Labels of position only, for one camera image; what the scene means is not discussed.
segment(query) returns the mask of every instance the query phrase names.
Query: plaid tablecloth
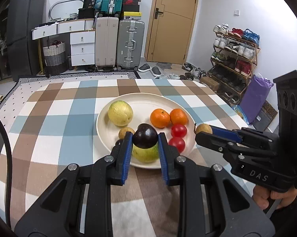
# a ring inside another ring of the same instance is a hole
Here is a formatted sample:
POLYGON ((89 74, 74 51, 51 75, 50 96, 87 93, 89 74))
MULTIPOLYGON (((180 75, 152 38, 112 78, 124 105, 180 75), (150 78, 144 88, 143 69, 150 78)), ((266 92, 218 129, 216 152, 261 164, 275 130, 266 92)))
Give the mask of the plaid tablecloth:
MULTIPOLYGON (((230 130, 246 127, 219 96, 194 81, 91 80, 43 86, 24 104, 8 133, 13 151, 13 227, 67 165, 92 164, 109 153, 97 135, 97 115, 117 96, 136 92, 158 94, 177 102, 197 124, 206 122, 230 130)), ((203 147, 196 145, 188 157, 197 164, 211 166, 220 159, 217 154, 205 152, 203 147)), ((3 148, 0 156, 2 218, 6 165, 3 148)), ((165 186, 160 170, 130 167, 126 184, 113 186, 111 196, 116 236, 176 235, 179 193, 177 188, 165 186)))

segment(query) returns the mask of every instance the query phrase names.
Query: tangerine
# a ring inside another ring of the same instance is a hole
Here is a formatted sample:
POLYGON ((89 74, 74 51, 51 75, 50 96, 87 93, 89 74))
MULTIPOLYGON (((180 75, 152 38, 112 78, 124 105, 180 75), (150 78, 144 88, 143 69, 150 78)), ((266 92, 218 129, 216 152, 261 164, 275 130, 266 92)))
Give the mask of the tangerine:
POLYGON ((173 125, 186 125, 188 123, 188 117, 181 109, 174 109, 169 115, 173 125))
POLYGON ((154 127, 164 128, 170 123, 170 115, 163 109, 156 109, 151 113, 150 121, 154 127))

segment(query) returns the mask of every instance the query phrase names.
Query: gray refrigerator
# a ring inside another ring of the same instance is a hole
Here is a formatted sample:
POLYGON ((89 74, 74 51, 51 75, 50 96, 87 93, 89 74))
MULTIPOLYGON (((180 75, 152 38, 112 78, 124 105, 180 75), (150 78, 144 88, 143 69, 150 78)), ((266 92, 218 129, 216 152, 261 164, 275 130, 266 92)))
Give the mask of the gray refrigerator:
POLYGON ((38 43, 32 29, 42 23, 44 0, 11 0, 7 18, 7 50, 14 81, 40 71, 38 43))

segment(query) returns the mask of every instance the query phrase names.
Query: finger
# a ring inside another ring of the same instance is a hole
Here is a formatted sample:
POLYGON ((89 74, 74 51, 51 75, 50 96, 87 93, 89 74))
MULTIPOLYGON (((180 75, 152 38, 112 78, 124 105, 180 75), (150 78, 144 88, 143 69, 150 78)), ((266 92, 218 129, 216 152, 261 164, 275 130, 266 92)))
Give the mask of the finger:
POLYGON ((262 197, 260 197, 257 194, 253 194, 252 198, 256 202, 256 204, 260 207, 261 210, 268 208, 268 206, 269 206, 268 200, 263 199, 262 197))
POLYGON ((277 210, 286 206, 289 206, 295 199, 295 196, 290 196, 287 198, 283 198, 280 204, 277 206, 277 210))
POLYGON ((253 193, 264 198, 265 200, 268 199, 270 196, 270 191, 264 187, 259 186, 259 185, 255 185, 255 187, 253 189, 253 193))
POLYGON ((284 199, 288 197, 294 197, 293 199, 295 199, 296 196, 297 196, 297 189, 295 189, 294 187, 291 187, 287 192, 284 192, 284 193, 271 191, 271 194, 270 194, 270 198, 272 198, 273 200, 284 199))

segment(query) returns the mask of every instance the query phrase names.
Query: red tomato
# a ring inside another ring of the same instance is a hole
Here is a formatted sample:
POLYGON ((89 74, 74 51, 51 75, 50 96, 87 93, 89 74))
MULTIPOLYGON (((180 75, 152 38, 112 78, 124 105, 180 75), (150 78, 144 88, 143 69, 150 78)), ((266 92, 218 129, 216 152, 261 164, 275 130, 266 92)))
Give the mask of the red tomato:
POLYGON ((173 125, 170 133, 172 137, 183 138, 187 134, 187 128, 184 125, 173 125))
POLYGON ((175 146, 178 149, 179 153, 182 153, 186 146, 185 141, 180 137, 173 137, 169 140, 168 144, 171 146, 175 146))

